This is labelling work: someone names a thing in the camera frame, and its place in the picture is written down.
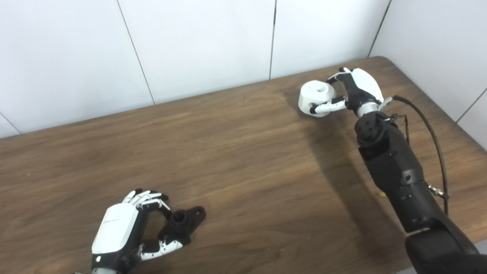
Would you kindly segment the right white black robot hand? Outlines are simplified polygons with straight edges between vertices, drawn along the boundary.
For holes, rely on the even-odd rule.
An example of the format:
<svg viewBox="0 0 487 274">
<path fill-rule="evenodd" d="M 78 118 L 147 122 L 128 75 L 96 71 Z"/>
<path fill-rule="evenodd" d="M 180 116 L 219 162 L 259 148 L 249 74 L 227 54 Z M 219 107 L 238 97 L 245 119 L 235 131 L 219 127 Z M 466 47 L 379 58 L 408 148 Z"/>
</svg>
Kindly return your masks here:
<svg viewBox="0 0 487 274">
<path fill-rule="evenodd" d="M 309 113 L 312 116 L 326 116 L 327 114 L 343 109 L 351 110 L 357 117 L 365 116 L 370 112 L 379 112 L 384 104 L 379 84 L 366 71 L 346 67 L 339 68 L 339 72 L 328 78 L 324 83 L 332 87 L 341 82 L 346 95 L 336 97 L 321 104 L 312 103 Z"/>
</svg>

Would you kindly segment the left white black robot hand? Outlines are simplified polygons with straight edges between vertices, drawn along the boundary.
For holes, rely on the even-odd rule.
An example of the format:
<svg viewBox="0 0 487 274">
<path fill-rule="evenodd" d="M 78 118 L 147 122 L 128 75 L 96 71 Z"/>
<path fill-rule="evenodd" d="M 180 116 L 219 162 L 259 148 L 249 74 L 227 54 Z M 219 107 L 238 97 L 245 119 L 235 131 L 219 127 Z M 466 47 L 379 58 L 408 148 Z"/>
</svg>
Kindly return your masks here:
<svg viewBox="0 0 487 274">
<path fill-rule="evenodd" d="M 93 274 L 127 274 L 139 263 L 168 255 L 190 244 L 190 237 L 173 231 L 154 241 L 143 241 L 149 214 L 172 215 L 168 197 L 153 190 L 135 189 L 105 212 L 92 244 Z"/>
</svg>

